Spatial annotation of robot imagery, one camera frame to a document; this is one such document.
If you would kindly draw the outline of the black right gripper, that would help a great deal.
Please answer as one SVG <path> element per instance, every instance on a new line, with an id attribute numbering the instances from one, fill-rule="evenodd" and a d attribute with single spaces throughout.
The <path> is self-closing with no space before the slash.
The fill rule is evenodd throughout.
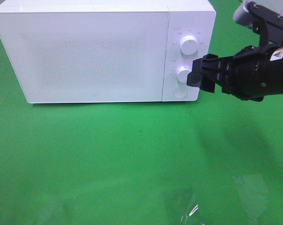
<path id="1" fill-rule="evenodd" d="M 204 55 L 192 64 L 187 85 L 214 93 L 215 80 L 226 71 L 222 91 L 242 100 L 262 101 L 283 94 L 283 29 L 254 24 L 259 46 L 248 46 L 234 56 Z"/>

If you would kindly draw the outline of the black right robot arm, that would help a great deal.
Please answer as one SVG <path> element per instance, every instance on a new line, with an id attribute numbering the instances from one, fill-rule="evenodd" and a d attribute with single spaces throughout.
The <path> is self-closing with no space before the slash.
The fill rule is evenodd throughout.
<path id="1" fill-rule="evenodd" d="M 260 35 L 258 47 L 249 45 L 234 56 L 207 54 L 193 61 L 187 85 L 241 100 L 261 102 L 265 96 L 283 94 L 283 32 L 274 25 L 253 25 Z"/>

